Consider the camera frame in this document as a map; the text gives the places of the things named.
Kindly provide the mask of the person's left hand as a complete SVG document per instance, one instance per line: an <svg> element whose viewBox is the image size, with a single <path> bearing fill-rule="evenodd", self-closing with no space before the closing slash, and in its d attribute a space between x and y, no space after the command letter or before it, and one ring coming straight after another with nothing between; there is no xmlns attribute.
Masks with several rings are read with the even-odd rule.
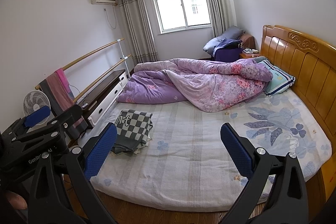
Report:
<svg viewBox="0 0 336 224"><path fill-rule="evenodd" d="M27 209L27 202L22 196L13 192L7 192L6 198L15 210Z"/></svg>

